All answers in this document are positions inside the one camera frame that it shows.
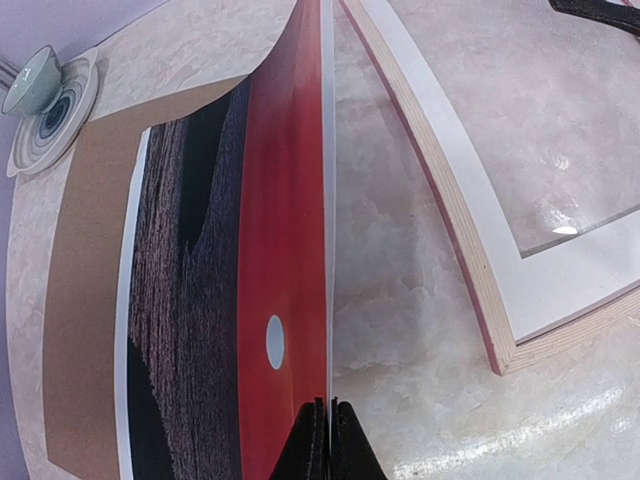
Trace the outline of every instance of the wooden frame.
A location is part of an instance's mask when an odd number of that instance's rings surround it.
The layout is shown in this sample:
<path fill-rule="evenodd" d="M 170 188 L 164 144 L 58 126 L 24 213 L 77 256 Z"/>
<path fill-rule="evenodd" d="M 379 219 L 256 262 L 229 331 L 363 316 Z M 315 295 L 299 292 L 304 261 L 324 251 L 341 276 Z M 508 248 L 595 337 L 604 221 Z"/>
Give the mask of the wooden frame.
<path fill-rule="evenodd" d="M 640 252 L 630 246 L 640 212 L 522 258 L 464 127 L 393 8 L 341 1 L 434 191 L 493 370 L 531 365 L 636 312 Z"/>

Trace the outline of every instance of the wooden frame edge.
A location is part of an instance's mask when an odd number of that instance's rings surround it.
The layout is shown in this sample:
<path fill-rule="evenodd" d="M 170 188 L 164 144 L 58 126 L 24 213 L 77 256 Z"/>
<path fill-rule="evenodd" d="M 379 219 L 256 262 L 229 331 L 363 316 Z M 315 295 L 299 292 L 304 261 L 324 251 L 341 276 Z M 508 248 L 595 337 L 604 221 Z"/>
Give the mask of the wooden frame edge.
<path fill-rule="evenodd" d="M 480 235 L 415 92 L 362 0 L 340 2 L 396 107 L 436 197 L 478 317 L 492 370 L 505 375 L 527 367 L 594 338 L 616 321 L 638 311 L 640 288 L 544 335 L 516 345 Z"/>

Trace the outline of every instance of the black object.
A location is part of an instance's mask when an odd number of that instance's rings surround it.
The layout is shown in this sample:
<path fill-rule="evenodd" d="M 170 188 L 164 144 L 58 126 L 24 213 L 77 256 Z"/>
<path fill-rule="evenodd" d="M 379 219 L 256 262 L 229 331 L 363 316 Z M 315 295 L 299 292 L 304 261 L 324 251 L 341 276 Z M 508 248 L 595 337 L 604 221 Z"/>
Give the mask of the black object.
<path fill-rule="evenodd" d="M 331 480 L 387 480 L 348 402 L 331 402 Z"/>
<path fill-rule="evenodd" d="M 328 453 L 326 426 L 321 398 L 300 407 L 271 480 L 325 480 Z"/>
<path fill-rule="evenodd" d="M 604 23 L 632 35 L 640 36 L 640 10 L 605 0 L 549 0 L 560 13 Z"/>

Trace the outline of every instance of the light green bowl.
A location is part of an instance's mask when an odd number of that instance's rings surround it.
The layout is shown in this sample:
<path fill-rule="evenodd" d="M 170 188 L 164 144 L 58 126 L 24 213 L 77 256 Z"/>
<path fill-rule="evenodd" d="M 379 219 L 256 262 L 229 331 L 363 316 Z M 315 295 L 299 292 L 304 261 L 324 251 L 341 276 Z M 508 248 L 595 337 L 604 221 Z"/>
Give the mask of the light green bowl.
<path fill-rule="evenodd" d="M 7 92 L 2 113 L 25 117 L 47 112 L 62 94 L 60 61 L 51 45 L 42 47 L 27 62 Z"/>

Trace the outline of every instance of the brown cardboard backing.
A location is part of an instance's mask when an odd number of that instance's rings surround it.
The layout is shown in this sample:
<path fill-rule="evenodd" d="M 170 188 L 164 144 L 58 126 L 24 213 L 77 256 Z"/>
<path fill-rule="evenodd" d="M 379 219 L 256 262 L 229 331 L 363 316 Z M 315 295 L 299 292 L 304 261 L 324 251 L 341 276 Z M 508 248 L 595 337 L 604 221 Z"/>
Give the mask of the brown cardboard backing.
<path fill-rule="evenodd" d="M 216 100 L 243 79 L 136 105 L 88 123 L 78 138 L 49 271 L 42 374 L 49 461 L 81 479 L 120 478 L 114 331 L 120 250 L 140 136 Z"/>

